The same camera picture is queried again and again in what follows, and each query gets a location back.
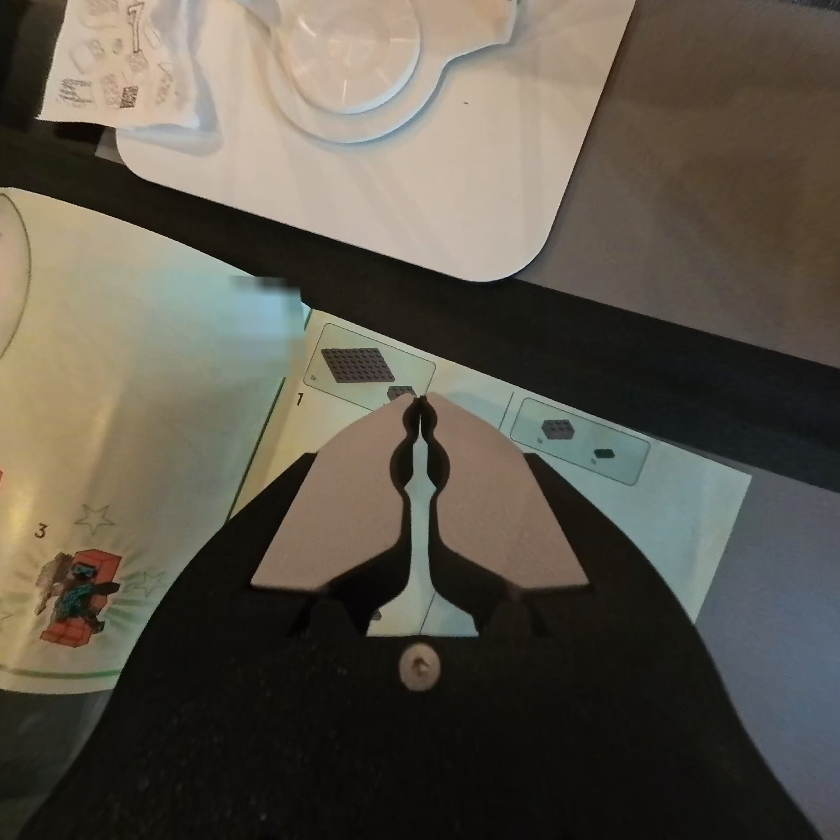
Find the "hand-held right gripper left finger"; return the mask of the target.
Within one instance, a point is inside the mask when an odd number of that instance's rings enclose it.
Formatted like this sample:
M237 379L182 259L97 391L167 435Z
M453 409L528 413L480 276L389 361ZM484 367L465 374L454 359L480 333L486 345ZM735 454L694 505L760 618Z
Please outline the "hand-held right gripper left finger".
M261 590L401 592L411 573L418 399L401 395L342 429L311 466L257 566Z

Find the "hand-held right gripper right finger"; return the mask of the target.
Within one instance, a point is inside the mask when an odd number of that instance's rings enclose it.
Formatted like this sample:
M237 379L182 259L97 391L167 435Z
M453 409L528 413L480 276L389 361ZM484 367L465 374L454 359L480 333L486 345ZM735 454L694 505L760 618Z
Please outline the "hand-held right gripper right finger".
M423 404L427 471L443 547L522 592L588 585L522 451L440 394Z

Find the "building instruction booklet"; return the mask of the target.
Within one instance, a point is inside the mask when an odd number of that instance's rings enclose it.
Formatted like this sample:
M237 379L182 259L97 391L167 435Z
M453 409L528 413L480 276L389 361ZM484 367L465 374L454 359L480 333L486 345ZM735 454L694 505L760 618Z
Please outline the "building instruction booklet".
M539 453L697 620L749 474L313 311L141 227L3 188L2 692L112 689L226 520L407 389Z

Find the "grey desk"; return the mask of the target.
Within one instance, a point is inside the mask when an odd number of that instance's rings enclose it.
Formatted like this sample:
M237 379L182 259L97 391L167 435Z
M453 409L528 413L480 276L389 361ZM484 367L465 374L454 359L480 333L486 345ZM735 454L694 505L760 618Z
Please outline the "grey desk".
M822 753L838 807L838 583L803 522L725 560L695 628L619 528L528 462L591 586L475 638L363 637L249 586L314 457L190 562L20 838L818 838L771 765Z

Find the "dark desk with wooden edge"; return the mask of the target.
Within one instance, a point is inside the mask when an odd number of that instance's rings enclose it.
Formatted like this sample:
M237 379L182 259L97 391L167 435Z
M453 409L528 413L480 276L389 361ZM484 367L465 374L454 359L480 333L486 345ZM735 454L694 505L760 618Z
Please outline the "dark desk with wooden edge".
M480 287L143 185L36 122L64 2L2 2L2 185L150 228L588 413L838 492L838 2L641 2L542 253Z

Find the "white printed paper bag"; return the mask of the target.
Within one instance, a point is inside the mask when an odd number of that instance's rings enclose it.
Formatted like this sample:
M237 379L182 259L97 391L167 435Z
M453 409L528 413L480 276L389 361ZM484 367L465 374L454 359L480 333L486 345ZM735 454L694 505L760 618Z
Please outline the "white printed paper bag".
M208 155L222 143L199 48L208 2L69 1L37 119Z

